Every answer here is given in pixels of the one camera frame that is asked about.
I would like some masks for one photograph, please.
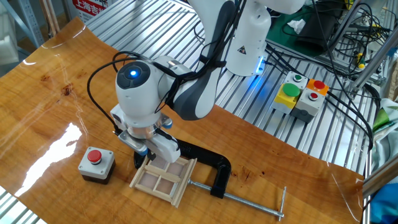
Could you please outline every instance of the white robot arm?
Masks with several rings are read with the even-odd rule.
[[[117,126],[123,130],[119,139],[142,156],[150,149],[166,161],[175,162],[180,151],[177,140],[161,129],[172,124],[171,119],[159,110],[162,100],[166,98],[166,103],[182,119],[204,118],[215,103],[218,77],[225,65],[222,62],[224,40],[227,35],[234,34],[230,33],[236,26],[233,21],[240,17],[226,67],[243,75],[255,69],[265,49],[271,20],[264,6],[268,4],[275,7],[274,10],[293,13],[304,1],[242,0],[242,12],[237,11],[234,1],[230,0],[189,1],[203,23],[206,35],[199,71],[193,72],[168,56],[152,62],[137,60],[123,66],[116,77],[119,104],[111,111]],[[245,48],[244,54],[240,45]]]

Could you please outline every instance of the metal floor grate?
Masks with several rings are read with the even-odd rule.
[[[45,224],[45,222],[0,187],[0,224]]]

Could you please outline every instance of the red push button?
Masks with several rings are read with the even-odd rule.
[[[315,81],[313,83],[314,87],[318,90],[323,90],[325,88],[325,84],[322,81]]]
[[[92,150],[91,152],[88,153],[87,159],[93,164],[97,165],[101,162],[102,160],[102,154],[98,150]]]
[[[318,94],[316,93],[311,93],[309,96],[310,100],[315,101],[318,99]]]

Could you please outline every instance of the warning label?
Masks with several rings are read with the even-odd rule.
[[[70,6],[71,17],[78,16],[83,22],[87,22],[111,5],[113,0],[69,0],[68,3],[73,5]]]
[[[238,52],[241,52],[242,54],[246,54],[246,49],[244,46],[242,46],[240,49],[238,49]]]

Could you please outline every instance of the wooden table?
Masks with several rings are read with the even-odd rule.
[[[277,218],[188,186],[178,209],[129,183],[133,151],[88,98],[91,73],[117,51],[78,19],[0,79],[0,185],[47,223],[277,223]],[[106,111],[117,103],[115,72],[92,82]],[[200,121],[182,121],[168,108],[176,138],[226,156],[227,192],[278,209],[282,223],[355,223],[361,219],[363,177],[308,156],[215,106]],[[78,171],[88,146],[114,151],[108,185]],[[211,185],[215,170],[197,164],[192,180]]]

